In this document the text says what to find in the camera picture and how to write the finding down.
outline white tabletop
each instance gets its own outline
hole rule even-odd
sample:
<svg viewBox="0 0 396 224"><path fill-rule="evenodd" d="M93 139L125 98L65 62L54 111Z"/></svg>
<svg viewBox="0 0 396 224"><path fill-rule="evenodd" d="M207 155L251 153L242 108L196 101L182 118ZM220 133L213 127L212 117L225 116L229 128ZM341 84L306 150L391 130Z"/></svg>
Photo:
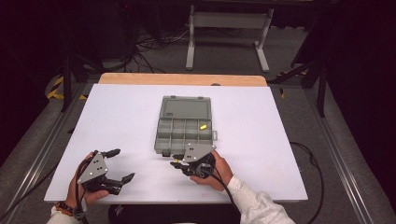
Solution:
<svg viewBox="0 0 396 224"><path fill-rule="evenodd" d="M95 84L49 185L45 201L64 200L79 163L94 150L120 148L105 159L107 178L134 179L120 195L99 203L228 203L226 195L197 186L154 150L165 95L211 98L218 153L240 179L274 201L307 200L303 180L268 87Z"/></svg>

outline gray plastic organizer box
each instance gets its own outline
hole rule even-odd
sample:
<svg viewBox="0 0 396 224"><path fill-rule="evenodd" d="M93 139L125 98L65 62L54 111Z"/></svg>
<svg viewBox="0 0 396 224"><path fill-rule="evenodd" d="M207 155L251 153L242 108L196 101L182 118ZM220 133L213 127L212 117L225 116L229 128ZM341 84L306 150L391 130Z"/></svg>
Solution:
<svg viewBox="0 0 396 224"><path fill-rule="evenodd" d="M210 98L164 96L155 151L165 157L184 154L188 143L213 145Z"/></svg>

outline person's right hand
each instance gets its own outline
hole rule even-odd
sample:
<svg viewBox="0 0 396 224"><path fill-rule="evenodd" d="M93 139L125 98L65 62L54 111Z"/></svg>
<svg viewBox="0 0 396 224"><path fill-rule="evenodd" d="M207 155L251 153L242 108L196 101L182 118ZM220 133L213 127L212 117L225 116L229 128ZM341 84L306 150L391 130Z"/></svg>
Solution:
<svg viewBox="0 0 396 224"><path fill-rule="evenodd" d="M217 177L221 177L225 186L227 186L230 183L231 178L233 178L233 172L231 171L231 168L228 165L227 161L224 158L222 158L216 150L212 151L212 155L216 159L216 168L219 171L219 174L218 174L218 172L215 169L215 171L213 172L213 175L215 175ZM219 183L219 181L216 180L215 178L213 178L212 176L209 176L206 179L202 179L199 176L192 175L190 177L190 179L199 185L208 185L212 189L219 190L219 191L224 190L224 187Z"/></svg>

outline black cable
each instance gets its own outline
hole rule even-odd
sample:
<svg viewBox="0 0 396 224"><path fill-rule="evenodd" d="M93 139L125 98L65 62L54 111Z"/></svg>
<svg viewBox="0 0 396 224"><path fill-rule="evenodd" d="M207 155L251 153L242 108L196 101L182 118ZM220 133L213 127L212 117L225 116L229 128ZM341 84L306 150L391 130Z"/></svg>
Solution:
<svg viewBox="0 0 396 224"><path fill-rule="evenodd" d="M320 189L321 189L321 193L320 193L320 202L319 202L319 206L317 209L317 212L314 214L314 216L307 222L308 224L312 223L319 215L320 210L323 206L323 199L324 199L324 180L323 180L323 174L320 170L320 167L318 165L318 161L315 158L314 154L312 153L312 151L309 149L309 147L306 147L305 145L301 144L301 143L297 143L297 142L290 142L291 145L295 145L299 148L301 148L303 151L305 151L308 155L309 155L309 160L311 161L312 165L315 166L318 169L319 175L320 175Z"/></svg>
<svg viewBox="0 0 396 224"><path fill-rule="evenodd" d="M27 196L29 196L29 194L31 194L35 189L38 188L38 186L40 186L44 180L46 180L56 169L56 167L58 167L60 161L56 162L56 164L50 169L50 171L41 179L39 180L34 186L32 186L31 189L29 189L25 194L23 194L14 204L12 204L8 210L0 217L0 222L3 221L3 219L8 216L8 214L14 210L14 208L16 206L18 206L18 204L23 201L23 199L25 199Z"/></svg>
<svg viewBox="0 0 396 224"><path fill-rule="evenodd" d="M167 46L169 46L172 43L177 42L178 40L180 40L184 35L186 35L188 33L189 30L183 29L179 32L175 32L175 33L171 33L166 37L162 38L162 43L160 44L160 46L158 47L154 47L154 44L156 43L156 40L153 39L152 37L149 37L149 35L147 34L142 34L141 36L143 36L144 38L136 41L136 45L143 48L140 49L140 52L147 52L151 49L155 49L155 50L160 50L160 49L164 49Z"/></svg>
<svg viewBox="0 0 396 224"><path fill-rule="evenodd" d="M224 184L224 182L218 178L217 176L210 174L208 171L206 170L201 170L202 173L206 174L206 175L210 175L213 178L215 178L217 181L219 181L219 183L224 187L225 191L228 194L228 197L230 198L231 204L233 205L233 208L240 214L238 207L236 206L235 202L233 201L233 195L231 194L230 190L227 188L227 186Z"/></svg>
<svg viewBox="0 0 396 224"><path fill-rule="evenodd" d="M88 164L88 163L90 163L91 160L92 160L92 157L90 157L90 158L88 158L88 159L85 159L84 161L82 161L82 162L79 164L79 166L78 166L78 168L77 168L76 185L75 185L75 187L76 187L76 203L77 203L77 210L78 210L79 212L84 212L83 209L82 209L81 202L82 202L82 199L84 198L85 190L84 190L84 193L83 193L83 195L82 195L82 197L81 197L81 199L80 199L80 198L79 198L79 190L78 190L78 180L79 180L79 178L81 177L82 173L83 173L83 172L85 171L85 169L87 168L85 165ZM84 224L88 224L88 220L87 220L87 218L86 218L85 216L81 218L81 221L82 221Z"/></svg>
<svg viewBox="0 0 396 224"><path fill-rule="evenodd" d="M146 62L147 66L148 66L149 69L151 70L151 73L155 73L155 72L154 72L154 69L151 67L151 65L149 64L149 62L146 60L145 56L143 56L141 53L138 53L137 55L139 55L139 58L143 59L143 60Z"/></svg>
<svg viewBox="0 0 396 224"><path fill-rule="evenodd" d="M218 175L219 175L220 180L223 181L222 178L221 178L220 172L219 172L219 170L218 170L218 167L215 166L215 170L216 170L216 172L218 172Z"/></svg>
<svg viewBox="0 0 396 224"><path fill-rule="evenodd" d="M84 69L85 69L87 72L91 73L91 74L103 74L103 73L108 73L108 72L112 72L112 71L115 71L115 70L119 70L119 69L121 69L121 68L125 68L125 67L128 65L128 63L130 63L130 62L132 61L132 59L133 59L132 57L128 57L123 63L117 64L117 65L114 65L114 66L111 66L111 67L101 67L101 68L98 68L98 67L96 66L96 68L93 68L93 69L87 68L87 67L84 67Z"/></svg>
<svg viewBox="0 0 396 224"><path fill-rule="evenodd" d="M138 61L136 60L136 58L135 58L135 57L134 57L134 62L135 62L135 63L136 63L136 65L137 65L137 72L139 72L139 71L140 71L140 66L139 66L139 65L142 65L142 66L144 66L144 67L150 68L151 70L158 70L158 71L160 71L160 72L162 72L162 73L166 74L166 72L165 72L165 71L163 71L163 70L162 70L162 69L160 69L160 68L156 68L156 67L152 67L152 66L147 66L147 65L145 65L145 64L142 64L142 63L138 62Z"/></svg>

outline metal stand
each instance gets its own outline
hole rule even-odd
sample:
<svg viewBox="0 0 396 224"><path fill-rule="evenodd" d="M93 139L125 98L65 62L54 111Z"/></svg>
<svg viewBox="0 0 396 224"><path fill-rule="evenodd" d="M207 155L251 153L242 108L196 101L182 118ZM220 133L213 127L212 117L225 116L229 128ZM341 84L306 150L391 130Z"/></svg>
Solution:
<svg viewBox="0 0 396 224"><path fill-rule="evenodd" d="M269 72L268 62L265 59L262 47L265 37L267 37L268 29L271 24L274 10L270 9L267 14L243 14L243 13L213 13L213 12L195 12L194 6L190 10L190 42L187 52L186 69L192 70L194 62L195 27L221 27L221 28L245 28L245 29L261 29L261 38L254 43L259 57L260 65L264 73Z"/></svg>

